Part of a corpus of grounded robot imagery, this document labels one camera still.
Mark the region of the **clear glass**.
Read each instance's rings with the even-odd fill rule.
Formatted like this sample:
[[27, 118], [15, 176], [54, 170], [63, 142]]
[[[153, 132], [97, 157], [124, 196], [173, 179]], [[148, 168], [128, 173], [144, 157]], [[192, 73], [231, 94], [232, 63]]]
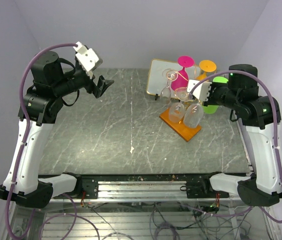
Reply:
[[170, 85], [178, 78], [178, 73], [175, 70], [168, 68], [163, 71], [163, 76], [166, 78], [166, 85], [161, 90], [160, 101], [164, 105], [168, 105], [171, 101], [171, 95], [172, 95]]

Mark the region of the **clear glass flute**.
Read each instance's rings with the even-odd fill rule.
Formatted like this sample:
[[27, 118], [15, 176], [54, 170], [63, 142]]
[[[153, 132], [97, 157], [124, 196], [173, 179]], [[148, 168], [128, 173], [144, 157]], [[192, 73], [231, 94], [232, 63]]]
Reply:
[[173, 123], [179, 123], [186, 112], [183, 103], [192, 102], [193, 96], [188, 92], [187, 87], [180, 87], [174, 91], [175, 97], [179, 100], [173, 103], [169, 108], [169, 120]]
[[196, 101], [185, 102], [186, 112], [183, 118], [183, 123], [188, 128], [196, 128], [204, 116], [202, 105]]

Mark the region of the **pink plastic wine glass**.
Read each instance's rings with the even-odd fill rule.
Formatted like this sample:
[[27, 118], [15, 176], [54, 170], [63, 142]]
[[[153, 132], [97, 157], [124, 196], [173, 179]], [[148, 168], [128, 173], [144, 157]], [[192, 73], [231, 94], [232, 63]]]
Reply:
[[171, 89], [174, 91], [178, 88], [187, 87], [189, 77], [186, 68], [192, 67], [195, 64], [195, 61], [190, 56], [184, 55], [178, 58], [178, 64], [182, 69], [177, 71], [177, 78], [171, 83]]

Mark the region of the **clear glass front flute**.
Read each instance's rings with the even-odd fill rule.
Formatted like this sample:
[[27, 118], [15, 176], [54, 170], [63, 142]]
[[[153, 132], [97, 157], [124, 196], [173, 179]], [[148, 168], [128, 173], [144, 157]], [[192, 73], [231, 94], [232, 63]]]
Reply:
[[202, 105], [196, 101], [185, 102], [186, 112], [183, 118], [183, 123], [188, 128], [196, 128], [204, 116]]

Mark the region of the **orange plastic wine glass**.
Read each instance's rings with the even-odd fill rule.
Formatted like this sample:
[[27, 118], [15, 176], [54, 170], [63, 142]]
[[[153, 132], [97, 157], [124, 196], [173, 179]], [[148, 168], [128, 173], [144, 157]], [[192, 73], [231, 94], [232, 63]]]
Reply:
[[207, 73], [215, 73], [217, 65], [211, 60], [202, 60], [199, 63], [199, 68], [201, 69], [201, 74], [196, 78], [196, 80], [203, 80], [207, 77]]

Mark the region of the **green plastic wine glass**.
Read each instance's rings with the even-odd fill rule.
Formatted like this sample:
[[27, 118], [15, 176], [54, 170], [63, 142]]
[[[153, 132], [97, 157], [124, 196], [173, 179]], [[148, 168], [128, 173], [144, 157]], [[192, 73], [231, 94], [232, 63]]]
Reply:
[[[225, 78], [224, 76], [217, 76], [215, 78], [213, 78], [213, 83], [222, 83], [222, 84], [227, 84], [228, 83], [228, 79]], [[204, 113], [206, 114], [214, 114], [216, 112], [216, 110], [218, 109], [218, 104], [216, 103], [215, 99], [210, 99], [208, 100], [208, 105], [203, 105], [203, 110]]]

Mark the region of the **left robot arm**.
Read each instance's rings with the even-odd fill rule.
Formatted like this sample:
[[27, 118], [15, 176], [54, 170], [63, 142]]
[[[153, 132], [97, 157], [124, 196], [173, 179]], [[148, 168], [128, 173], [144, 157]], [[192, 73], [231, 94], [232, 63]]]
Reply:
[[101, 57], [91, 48], [77, 49], [70, 71], [63, 71], [67, 60], [54, 51], [38, 53], [24, 74], [32, 74], [33, 84], [20, 91], [18, 138], [8, 174], [0, 185], [0, 199], [7, 203], [42, 209], [53, 197], [67, 194], [76, 199], [82, 195], [83, 180], [78, 174], [64, 172], [50, 178], [39, 178], [43, 150], [57, 114], [66, 106], [64, 97], [85, 89], [96, 98], [113, 84], [100, 76], [94, 82], [93, 71], [102, 64]]

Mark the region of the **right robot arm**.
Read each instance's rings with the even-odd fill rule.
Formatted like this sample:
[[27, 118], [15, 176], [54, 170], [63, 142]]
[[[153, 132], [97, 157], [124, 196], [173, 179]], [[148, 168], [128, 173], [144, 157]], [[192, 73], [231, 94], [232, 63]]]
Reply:
[[258, 83], [251, 77], [238, 74], [249, 73], [255, 77], [258, 69], [251, 64], [229, 66], [228, 83], [213, 83], [205, 106], [217, 105], [231, 109], [246, 127], [255, 158], [255, 173], [240, 177], [225, 173], [214, 174], [201, 185], [201, 192], [207, 198], [221, 192], [238, 195], [248, 206], [270, 207], [282, 199], [282, 165], [277, 164], [274, 147], [274, 120], [281, 121], [280, 107], [274, 100], [274, 107], [268, 96], [259, 96]]

